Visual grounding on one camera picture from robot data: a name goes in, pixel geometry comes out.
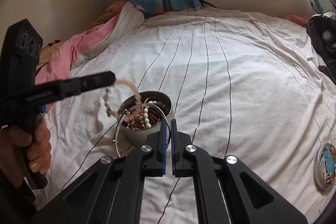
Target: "finger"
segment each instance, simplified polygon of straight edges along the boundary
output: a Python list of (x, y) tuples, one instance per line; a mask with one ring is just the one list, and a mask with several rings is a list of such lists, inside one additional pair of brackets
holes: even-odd
[(46, 152), (48, 145), (50, 145), (48, 139), (44, 139), (40, 143), (34, 141), (27, 151), (28, 159), (34, 160), (42, 156)]
[(34, 173), (41, 170), (41, 168), (46, 165), (46, 163), (50, 158), (50, 151), (51, 151), (51, 145), (49, 144), (46, 152), (42, 156), (36, 158), (35, 160), (32, 160), (29, 163), (30, 170), (32, 170)]
[(17, 146), (29, 146), (32, 142), (31, 134), (18, 128), (17, 126), (6, 127), (1, 130), (4, 133), (5, 138), (7, 138), (10, 143)]
[(49, 170), (49, 168), (50, 168), (50, 165), (51, 165), (51, 155), (50, 155), (49, 160), (48, 160), (47, 163), (45, 164), (45, 166), (43, 166), (43, 167), (41, 168), (40, 173), (41, 173), (42, 175), (44, 175), (45, 173), (47, 173), (48, 170)]
[(40, 115), (40, 122), (35, 129), (35, 138), (37, 142), (42, 142), (46, 138), (48, 138), (48, 141), (50, 140), (50, 131), (42, 115)]

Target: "stainless steel bowl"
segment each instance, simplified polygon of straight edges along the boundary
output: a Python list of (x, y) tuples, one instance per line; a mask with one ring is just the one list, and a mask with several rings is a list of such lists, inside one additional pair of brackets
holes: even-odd
[[(166, 105), (166, 109), (163, 111), (164, 114), (167, 117), (168, 122), (170, 123), (170, 121), (174, 118), (174, 111), (173, 111), (173, 107), (172, 107), (172, 103), (170, 98), (162, 93), (162, 92), (158, 92), (158, 91), (144, 91), (144, 92), (140, 92), (140, 96), (142, 99), (142, 102), (144, 102), (146, 100), (146, 98), (148, 97), (155, 97), (158, 101), (161, 101), (163, 104)], [(129, 98), (127, 98), (117, 109), (117, 112), (119, 114), (121, 114), (123, 112), (124, 109), (128, 109), (132, 106), (135, 105), (135, 99), (134, 96), (131, 96)], [(157, 125), (152, 126), (149, 129), (145, 129), (145, 130), (132, 130), (132, 129), (127, 129), (127, 124), (125, 122), (123, 122), (121, 124), (120, 127), (120, 131), (126, 136), (126, 138), (135, 146), (142, 146), (146, 143), (146, 139), (147, 136), (149, 134), (152, 134), (154, 132), (160, 131), (160, 126), (161, 126), (161, 122), (159, 122)]]

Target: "hand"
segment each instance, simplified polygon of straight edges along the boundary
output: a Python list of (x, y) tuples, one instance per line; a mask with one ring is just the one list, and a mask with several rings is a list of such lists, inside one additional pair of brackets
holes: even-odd
[(20, 147), (30, 145), (27, 157), (30, 161), (29, 168), (33, 172), (45, 174), (50, 168), (50, 131), (42, 115), (35, 129), (35, 139), (32, 142), (31, 135), (16, 126), (3, 128), (0, 132), (0, 168), (16, 188), (20, 187), (24, 174), (17, 161), (13, 145)]

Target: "striped bed sheet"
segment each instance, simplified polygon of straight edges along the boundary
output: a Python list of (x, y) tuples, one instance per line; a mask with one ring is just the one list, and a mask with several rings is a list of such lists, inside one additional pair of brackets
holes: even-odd
[[(335, 142), (336, 88), (319, 72), (323, 61), (305, 29), (212, 7), (141, 20), (128, 3), (122, 14), (105, 50), (70, 77), (111, 70), (140, 91), (164, 92), (179, 131), (215, 157), (237, 156), (313, 223), (335, 192), (317, 190), (313, 162), (322, 144)], [(103, 155), (117, 157), (103, 94), (64, 99), (46, 114), (52, 165), (48, 186), (35, 191), (38, 209)], [(113, 87), (110, 103), (116, 109), (131, 95)], [(119, 143), (122, 155), (134, 148)], [(170, 147), (167, 175), (145, 181), (140, 222), (198, 223), (192, 179), (173, 177)]]

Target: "tin lid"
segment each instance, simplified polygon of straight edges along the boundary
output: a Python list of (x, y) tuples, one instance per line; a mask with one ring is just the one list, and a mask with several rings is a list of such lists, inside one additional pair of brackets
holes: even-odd
[(314, 160), (314, 180), (321, 191), (334, 185), (336, 174), (336, 149), (330, 143), (321, 146)]

